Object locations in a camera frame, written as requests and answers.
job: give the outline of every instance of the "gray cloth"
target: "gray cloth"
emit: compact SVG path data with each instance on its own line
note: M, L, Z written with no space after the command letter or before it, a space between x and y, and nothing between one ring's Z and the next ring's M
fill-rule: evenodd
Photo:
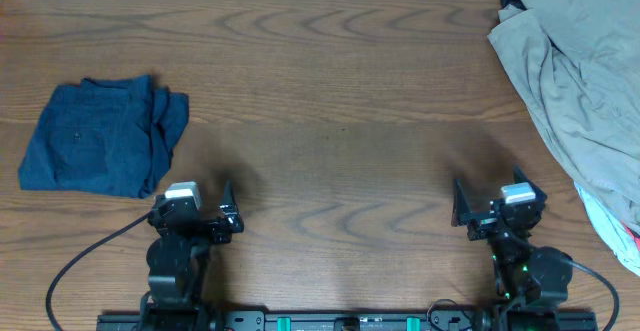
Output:
M569 176L640 232L640 0L522 2L489 34L500 62Z

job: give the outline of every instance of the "clothing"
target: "clothing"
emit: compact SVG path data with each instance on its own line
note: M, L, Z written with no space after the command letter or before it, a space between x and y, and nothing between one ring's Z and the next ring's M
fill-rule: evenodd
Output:
M489 41L551 154L640 232L640 0L521 1Z
M18 170L20 187L147 197L188 118L187 96L153 91L151 76L60 85Z
M620 263L631 272L640 276L640 237L618 221L611 211L607 210L595 197L575 184L578 194L584 202L587 215L593 228L604 243L609 246Z

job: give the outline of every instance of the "green connector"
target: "green connector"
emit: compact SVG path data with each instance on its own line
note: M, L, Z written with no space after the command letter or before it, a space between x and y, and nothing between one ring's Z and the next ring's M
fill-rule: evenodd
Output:
M278 331L291 331L291 319L288 317L278 317Z
M420 331L420 319L417 317L407 317L407 331Z

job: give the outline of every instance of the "wood grain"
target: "wood grain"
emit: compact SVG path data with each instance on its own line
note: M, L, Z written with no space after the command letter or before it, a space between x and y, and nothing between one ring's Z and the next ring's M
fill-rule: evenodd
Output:
M426 309L493 297L489 248L451 228L451 179L477 204L519 164L550 196L533 242L618 288L617 330L640 322L636 276L591 227L486 35L497 0L5 0L0 16L0 323L50 329L64 264L151 199L26 192L17 167L55 85L152 73L190 97L191 122L158 190L200 182L214 209L232 179L247 230L221 247L208 297L291 309ZM141 225L62 279L68 330L136 310ZM604 325L611 297L576 273L567 306Z

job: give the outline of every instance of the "black cable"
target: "black cable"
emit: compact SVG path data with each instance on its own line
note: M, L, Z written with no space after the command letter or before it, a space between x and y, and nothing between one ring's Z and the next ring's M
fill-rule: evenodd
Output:
M569 260L566 257L558 257L558 260L566 263L567 265L571 265L577 268L578 270L586 273L587 275L595 277L596 280L602 282L605 286L607 286L609 291L611 291L611 296L613 296L613 312L611 312L611 318L609 318L609 322L607 322L607 325L602 329L602 331L611 330L613 328L613 324L616 323L616 319L618 318L618 312L620 311L620 297L618 296L618 291L616 291L616 288L613 287L611 282L609 282L609 280L604 278L604 276L593 271L592 269L588 268L585 265L579 264L573 260Z
M149 302L149 297L151 297L151 291L147 291L142 298L140 298L140 315L144 315L147 310L147 302Z
M508 235L508 237L510 237L513 241L515 241L515 243L517 243L518 245L522 246L522 247L526 247L529 249L537 249L536 246L522 241L519 237L517 237L511 230L506 229L506 234ZM599 273L597 273L596 271L588 268L587 266L584 266L580 263L577 263L567 257L563 257L563 256L559 256L556 254L552 254L553 256L556 257L556 259L558 259L560 262L566 263L567 265L570 265L584 273L586 273L589 276L594 277L596 280L602 282L605 286L607 286L607 288L609 289L609 291L611 292L611 296L613 296L613 311L611 312L611 317L609 318L609 322L607 322L607 325L602 329L602 331L609 331L613 328L613 325L616 323L616 320L618 318L618 313L620 312L620 297L618 296L618 291L616 291L616 288L611 284L611 282L609 282L609 280L607 280L606 278L604 278L604 276L600 275Z
M149 218L150 215L151 215L151 212L147 212L144 216L142 216L139 219L133 221L129 225L123 227L122 229L112 233L111 235L109 235L109 236L103 238L102 240L94 243L93 245L87 247L86 250L80 252L78 254L78 256L74 257L73 260L69 261L69 263L64 268L62 268L62 270L60 270L60 272L58 272L56 277L51 282L51 285L49 286L49 291L47 291L47 298L45 300L45 308L47 309L47 316L49 316L49 322L51 322L51 325L53 326L54 330L62 331L62 327L60 327L60 324L56 320L56 317L53 315L53 309L51 308L51 298L53 297L53 290L55 290L56 285L58 285L58 282L60 281L62 276L64 276L64 274L67 273L67 271L69 271L69 269L73 265L75 265L76 262L78 262L81 258L86 256L89 252L95 250L99 246L102 246L103 244L105 244L105 243L111 241L112 239L122 235L123 233L129 231L130 229L132 229L134 226L136 226L140 222L142 222L142 221L146 220L147 218Z
M433 309L437 304L439 304L441 302L451 302L452 304L458 306L458 303L453 301L452 299L439 299L436 302L434 302L433 304L431 304L431 306L429 306L429 309L427 310L427 321L429 321L429 324L431 324L431 327L434 328L436 331L444 331L444 330L442 330L440 327L436 326L431 321L431 309ZM469 323L471 323L471 325L473 326L473 320L471 320L471 317L469 317L469 315L467 315L467 313L464 312L464 310L460 310L460 312L462 312L462 315L464 315L464 317L467 320L469 320Z

